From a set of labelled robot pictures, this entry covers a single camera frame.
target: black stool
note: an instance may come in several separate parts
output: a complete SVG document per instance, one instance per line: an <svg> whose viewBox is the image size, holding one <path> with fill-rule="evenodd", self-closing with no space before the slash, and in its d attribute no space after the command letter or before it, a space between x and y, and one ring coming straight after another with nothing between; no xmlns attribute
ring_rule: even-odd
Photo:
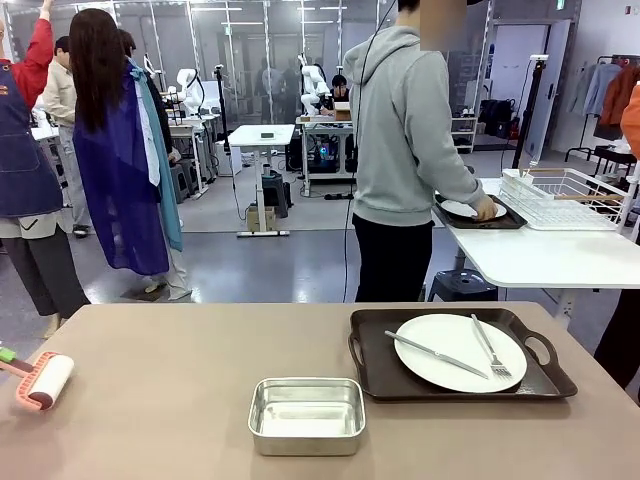
<svg viewBox="0 0 640 480"><path fill-rule="evenodd" d="M496 302L498 287L477 271L464 268L436 273L427 301L432 302L436 295L444 302Z"/></svg>

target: gray pants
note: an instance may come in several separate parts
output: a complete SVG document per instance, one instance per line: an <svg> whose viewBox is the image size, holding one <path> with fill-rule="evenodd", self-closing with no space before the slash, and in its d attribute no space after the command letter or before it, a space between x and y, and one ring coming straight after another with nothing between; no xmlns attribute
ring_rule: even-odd
<svg viewBox="0 0 640 480"><path fill-rule="evenodd" d="M84 196L82 177L78 168L76 151L73 148L73 127L60 125L60 143L62 144L62 168L67 179L67 192L73 206L73 224L91 226L91 217L87 208L87 199Z"/></svg>
<svg viewBox="0 0 640 480"><path fill-rule="evenodd" d="M51 237L3 238L9 258L40 315L71 318L89 300L76 275L67 234L56 228Z"/></svg>

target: lint roller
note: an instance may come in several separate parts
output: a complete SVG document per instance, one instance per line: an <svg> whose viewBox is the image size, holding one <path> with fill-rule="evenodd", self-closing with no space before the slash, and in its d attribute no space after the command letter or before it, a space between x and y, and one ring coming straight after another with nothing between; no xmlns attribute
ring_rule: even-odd
<svg viewBox="0 0 640 480"><path fill-rule="evenodd" d="M44 352L36 362L23 362L16 353L0 347L0 370L22 377L16 390L16 400L28 410L48 410L73 371L73 360L66 355Z"/></svg>

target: tray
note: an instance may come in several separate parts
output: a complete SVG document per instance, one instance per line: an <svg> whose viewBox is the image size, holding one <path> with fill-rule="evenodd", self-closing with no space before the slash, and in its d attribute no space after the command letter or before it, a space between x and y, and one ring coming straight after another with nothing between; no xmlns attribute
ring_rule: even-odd
<svg viewBox="0 0 640 480"><path fill-rule="evenodd" d="M497 393L462 393L447 390L420 378L398 358L385 330L395 332L412 318L434 313L471 316L502 330L513 338L527 357L522 382ZM535 352L524 345L536 338L547 348L550 361L540 364ZM512 312L504 309L435 308L416 310L358 310L351 315L349 350L356 364L362 390L380 402L439 400L555 400L571 397L578 387L560 368L555 348L544 336L529 330Z"/></svg>
<svg viewBox="0 0 640 480"><path fill-rule="evenodd" d="M454 228L466 229L466 230L517 230L518 228L522 228L527 224L527 221L522 218L518 213L513 210L511 207L506 205L502 200L493 195L489 195L491 199L502 205L507 209L507 214L501 218L496 220L489 220L488 222L476 222L467 217L461 217L459 215L455 215L453 213L447 212L444 208L440 208L440 204L446 200L442 195L436 194L436 204L435 209L438 213L440 219L448 223Z"/></svg>

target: gray hoodie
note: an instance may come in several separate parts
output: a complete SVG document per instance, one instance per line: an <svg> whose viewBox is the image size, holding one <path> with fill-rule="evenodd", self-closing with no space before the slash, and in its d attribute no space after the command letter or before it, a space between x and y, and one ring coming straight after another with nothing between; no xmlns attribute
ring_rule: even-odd
<svg viewBox="0 0 640 480"><path fill-rule="evenodd" d="M365 62L370 42L349 50L344 62L353 82L349 101L358 145L354 213L383 225L414 226L431 221L434 190L463 203L480 200L482 186L451 137L442 54L421 51L418 31L409 27L381 30Z"/></svg>

